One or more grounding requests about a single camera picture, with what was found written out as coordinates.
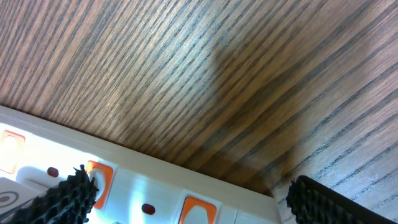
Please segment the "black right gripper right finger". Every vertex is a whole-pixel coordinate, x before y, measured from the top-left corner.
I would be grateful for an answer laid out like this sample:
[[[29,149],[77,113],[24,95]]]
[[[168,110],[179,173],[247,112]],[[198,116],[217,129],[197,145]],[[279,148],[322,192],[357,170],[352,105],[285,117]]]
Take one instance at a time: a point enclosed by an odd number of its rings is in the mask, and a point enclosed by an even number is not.
[[[306,175],[291,181],[286,202],[299,224],[394,223]]]

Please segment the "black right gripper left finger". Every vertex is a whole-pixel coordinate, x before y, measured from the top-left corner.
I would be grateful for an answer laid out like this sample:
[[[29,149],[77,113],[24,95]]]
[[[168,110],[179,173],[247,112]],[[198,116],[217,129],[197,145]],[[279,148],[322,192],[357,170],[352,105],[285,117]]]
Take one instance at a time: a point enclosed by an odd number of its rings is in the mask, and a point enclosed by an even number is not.
[[[66,180],[1,215],[4,224],[84,224],[99,191],[82,164]]]

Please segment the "white power strip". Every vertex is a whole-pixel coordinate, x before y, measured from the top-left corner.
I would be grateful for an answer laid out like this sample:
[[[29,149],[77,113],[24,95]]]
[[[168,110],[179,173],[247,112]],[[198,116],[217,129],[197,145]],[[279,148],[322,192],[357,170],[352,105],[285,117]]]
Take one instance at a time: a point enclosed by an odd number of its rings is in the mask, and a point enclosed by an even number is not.
[[[272,197],[1,108],[1,215],[73,175],[94,180],[90,223],[280,223]]]

